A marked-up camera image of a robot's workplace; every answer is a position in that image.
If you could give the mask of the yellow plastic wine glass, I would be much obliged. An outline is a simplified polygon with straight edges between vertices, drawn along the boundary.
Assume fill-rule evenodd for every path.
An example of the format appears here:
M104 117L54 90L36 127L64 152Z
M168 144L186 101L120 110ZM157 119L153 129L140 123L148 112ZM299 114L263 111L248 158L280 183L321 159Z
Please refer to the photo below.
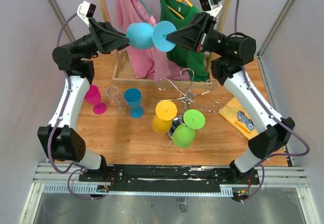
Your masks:
M159 102L155 108L155 116L151 124L152 129L159 134L167 133L172 126L177 112L177 106L172 101L164 100Z

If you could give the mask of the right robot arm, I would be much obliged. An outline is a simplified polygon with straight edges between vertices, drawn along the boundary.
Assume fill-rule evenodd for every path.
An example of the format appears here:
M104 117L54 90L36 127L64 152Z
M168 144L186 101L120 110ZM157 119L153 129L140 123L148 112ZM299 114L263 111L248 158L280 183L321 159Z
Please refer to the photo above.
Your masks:
M259 162L288 143L295 123L271 107L244 69L254 60L256 40L237 31L225 35L214 28L215 23L210 14L197 13L186 26L167 32L166 39L191 51L218 54L219 58L211 62L213 77L235 96L252 119L258 135L230 164L229 177L240 184Z

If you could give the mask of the clear wine glass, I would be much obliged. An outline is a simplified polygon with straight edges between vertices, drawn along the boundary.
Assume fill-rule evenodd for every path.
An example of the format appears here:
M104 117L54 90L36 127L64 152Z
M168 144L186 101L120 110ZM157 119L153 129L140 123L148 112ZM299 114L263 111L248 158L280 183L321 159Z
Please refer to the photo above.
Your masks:
M110 104L112 104L115 107L118 113L126 114L126 105L124 103L122 94L117 86L110 86L106 90L106 95Z

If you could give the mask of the magenta plastic wine glass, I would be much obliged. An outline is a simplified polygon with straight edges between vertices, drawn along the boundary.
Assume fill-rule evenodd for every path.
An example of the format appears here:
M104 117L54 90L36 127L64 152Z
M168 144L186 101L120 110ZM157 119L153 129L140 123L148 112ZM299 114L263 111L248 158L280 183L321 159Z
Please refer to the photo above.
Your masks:
M101 115L106 112L107 106L101 102L101 93L96 85L91 85L84 97L84 100L93 106L93 112Z

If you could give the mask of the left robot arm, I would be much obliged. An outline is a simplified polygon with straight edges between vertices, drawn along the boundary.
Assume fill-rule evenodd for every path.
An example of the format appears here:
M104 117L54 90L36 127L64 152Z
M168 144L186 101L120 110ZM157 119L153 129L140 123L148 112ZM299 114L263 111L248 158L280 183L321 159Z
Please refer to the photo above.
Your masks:
M108 177L106 160L102 155L87 149L84 139L76 132L77 118L86 93L94 79L94 63L98 54L109 54L129 46L129 39L109 22L86 19L89 34L64 45L57 45L52 52L54 62L65 75L64 90L56 112L47 126L39 127L38 139L52 167L61 174L55 161L67 161L78 166L101 182Z

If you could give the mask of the blue wine glass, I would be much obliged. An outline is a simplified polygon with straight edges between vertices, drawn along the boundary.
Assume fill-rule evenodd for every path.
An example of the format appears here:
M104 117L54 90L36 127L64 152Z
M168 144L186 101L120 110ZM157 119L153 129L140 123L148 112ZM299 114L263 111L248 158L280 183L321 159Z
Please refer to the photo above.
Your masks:
M176 44L166 39L166 36L176 31L176 27L169 21L161 21L155 26L149 23L132 23L126 30L126 37L130 39L130 46L136 49L157 48L161 52L171 51Z
M124 99L128 107L130 108L130 116L135 119L141 118L144 114L144 110L141 107L141 91L137 88L129 88L124 93Z

